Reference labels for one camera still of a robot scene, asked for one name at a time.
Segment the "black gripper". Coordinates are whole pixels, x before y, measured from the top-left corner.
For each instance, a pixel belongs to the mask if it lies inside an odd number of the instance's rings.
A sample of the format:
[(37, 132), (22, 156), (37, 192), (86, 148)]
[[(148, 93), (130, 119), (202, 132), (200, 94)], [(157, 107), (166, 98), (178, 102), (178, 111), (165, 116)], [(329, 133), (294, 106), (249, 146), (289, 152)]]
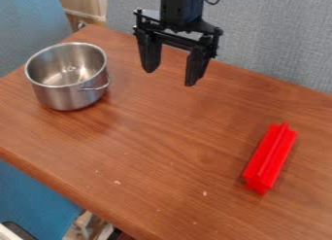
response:
[(222, 30), (201, 17), (190, 22), (168, 22), (158, 11), (133, 11), (140, 61), (146, 73), (153, 73), (161, 64), (162, 45), (189, 51), (185, 68), (185, 85), (193, 86), (204, 77), (210, 58), (216, 57)]

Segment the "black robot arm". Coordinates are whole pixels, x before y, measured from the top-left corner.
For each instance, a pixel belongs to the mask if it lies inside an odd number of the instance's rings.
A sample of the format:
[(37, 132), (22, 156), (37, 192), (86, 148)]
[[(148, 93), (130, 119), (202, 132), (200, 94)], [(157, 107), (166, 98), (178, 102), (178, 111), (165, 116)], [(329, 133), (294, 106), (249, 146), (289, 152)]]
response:
[(209, 0), (161, 0), (157, 11), (137, 8), (133, 11), (140, 61), (146, 73), (153, 73), (161, 64), (162, 45), (189, 52), (186, 57), (186, 86), (193, 86), (204, 77), (212, 58), (217, 56), (218, 37), (222, 30), (202, 19), (204, 3)]

